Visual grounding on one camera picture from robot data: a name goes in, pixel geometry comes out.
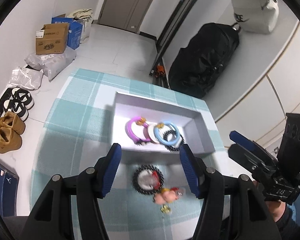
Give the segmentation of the person's right hand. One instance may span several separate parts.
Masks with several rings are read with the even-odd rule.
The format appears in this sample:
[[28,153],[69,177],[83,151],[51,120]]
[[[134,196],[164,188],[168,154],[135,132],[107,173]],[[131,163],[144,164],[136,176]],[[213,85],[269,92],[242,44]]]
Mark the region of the person's right hand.
[[273,220],[275,222],[279,221],[280,218],[283,216],[285,209],[286,209],[286,204],[285,202],[282,201],[265,201],[269,212],[271,213]]

